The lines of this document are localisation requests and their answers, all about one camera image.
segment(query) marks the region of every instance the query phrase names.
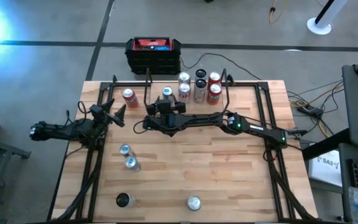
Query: beer can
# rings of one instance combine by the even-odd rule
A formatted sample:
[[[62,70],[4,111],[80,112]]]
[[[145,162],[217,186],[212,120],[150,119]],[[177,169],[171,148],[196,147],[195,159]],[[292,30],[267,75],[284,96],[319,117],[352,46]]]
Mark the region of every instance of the beer can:
[[[179,85],[181,83],[187,83],[190,85],[190,75],[187,72],[181,72],[179,74]]]
[[[187,200],[187,206],[192,211],[199,210],[201,208],[201,200],[200,200],[199,196],[197,196],[197,195],[190,196],[189,199]]]
[[[171,87],[166,86],[164,87],[164,89],[162,89],[162,98],[168,99],[171,103],[171,107],[175,106],[175,101],[173,100],[173,91]]]
[[[131,169],[135,172],[138,172],[140,171],[140,164],[139,162],[137,161],[137,159],[133,156],[128,156],[126,159],[125,159],[125,166],[128,168],[128,169]]]
[[[188,83],[179,84],[179,101],[183,103],[190,103],[191,88]]]
[[[117,196],[116,203],[118,207],[131,208],[131,207],[135,207],[136,198],[133,195],[127,193],[121,193]]]
[[[135,157],[134,151],[131,149],[131,147],[129,147],[128,144],[122,144],[119,147],[119,153],[123,155],[125,158],[127,158],[128,156]]]
[[[196,71],[195,82],[199,79],[206,80],[206,71],[204,69],[199,69]]]
[[[130,88],[122,91],[122,97],[129,108],[136,108],[139,105],[135,92]]]
[[[208,98],[206,101],[211,105],[216,105],[219,102],[221,92],[222,87],[219,84],[212,84],[209,88]]]
[[[199,79],[194,82],[194,102],[204,103],[206,92],[206,81],[204,79]]]
[[[221,82],[221,75],[218,72],[211,72],[211,74],[209,74],[209,79],[208,79],[208,89],[212,84],[220,84],[220,82]]]

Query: gray floor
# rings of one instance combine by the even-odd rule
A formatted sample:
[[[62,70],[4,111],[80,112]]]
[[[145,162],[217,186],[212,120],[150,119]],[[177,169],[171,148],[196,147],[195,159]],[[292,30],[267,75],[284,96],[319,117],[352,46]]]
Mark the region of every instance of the gray floor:
[[[184,44],[358,47],[358,0],[349,0],[333,22],[333,32],[324,37],[305,27],[307,19],[321,10],[316,1],[288,2],[283,17],[270,25],[270,0],[215,0],[211,4],[202,0],[116,0],[104,41],[162,35]],[[7,27],[2,39],[96,42],[107,5],[108,0],[0,0],[2,24]],[[7,218],[8,223],[41,222],[47,217],[67,142],[33,142],[29,128],[40,120],[62,123],[66,109],[75,112],[93,51],[94,47],[0,45],[0,140],[32,151],[28,161],[14,158],[9,165],[6,187],[0,192],[5,201],[0,205],[0,218]],[[342,65],[358,63],[358,52],[182,49],[185,65],[193,65],[205,52],[223,54],[262,79],[285,80],[287,89],[294,92],[340,80]],[[189,71],[220,72],[224,67],[237,80],[253,80],[216,56],[205,56]],[[123,48],[102,47],[92,80],[110,80],[112,75],[119,80],[144,79],[130,72]],[[310,100],[320,93],[304,97]],[[339,109],[324,115],[334,132],[347,127],[343,93],[336,99]],[[327,108],[334,108],[332,101]],[[309,118],[295,117],[295,123],[302,129],[312,127]],[[323,138],[318,129],[305,136],[311,141]],[[334,220],[342,215],[339,194],[313,193],[319,217]]]

